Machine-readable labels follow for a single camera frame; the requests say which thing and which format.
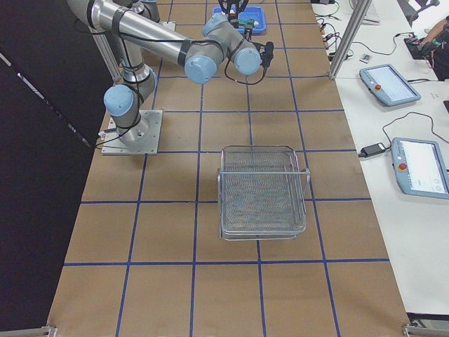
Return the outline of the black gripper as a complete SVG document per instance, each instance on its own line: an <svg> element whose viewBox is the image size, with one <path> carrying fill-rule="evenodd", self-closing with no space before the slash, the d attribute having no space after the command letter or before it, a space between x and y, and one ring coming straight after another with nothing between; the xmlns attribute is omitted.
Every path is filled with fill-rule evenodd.
<svg viewBox="0 0 449 337"><path fill-rule="evenodd" d="M246 25L244 27L243 37L245 39L252 39L252 35L253 35L253 26Z"/></svg>
<svg viewBox="0 0 449 337"><path fill-rule="evenodd" d="M219 0L218 3L223 13L230 14L231 10L239 14L246 9L249 0Z"/></svg>

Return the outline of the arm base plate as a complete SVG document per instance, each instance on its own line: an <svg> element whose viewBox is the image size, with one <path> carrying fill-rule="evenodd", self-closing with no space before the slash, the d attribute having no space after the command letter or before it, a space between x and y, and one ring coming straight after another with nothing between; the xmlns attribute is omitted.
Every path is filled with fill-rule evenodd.
<svg viewBox="0 0 449 337"><path fill-rule="evenodd" d="M175 29L176 29L176 22L168 21L168 22L162 22L161 24L162 24L165 28L170 29L170 30L172 30L172 31L175 31Z"/></svg>
<svg viewBox="0 0 449 337"><path fill-rule="evenodd" d="M108 128L112 132L106 133L105 144L101 145L103 155L155 155L159 149L159 139L163 119L162 110L140 110L140 121L123 136L116 132L116 124L109 118Z"/></svg>

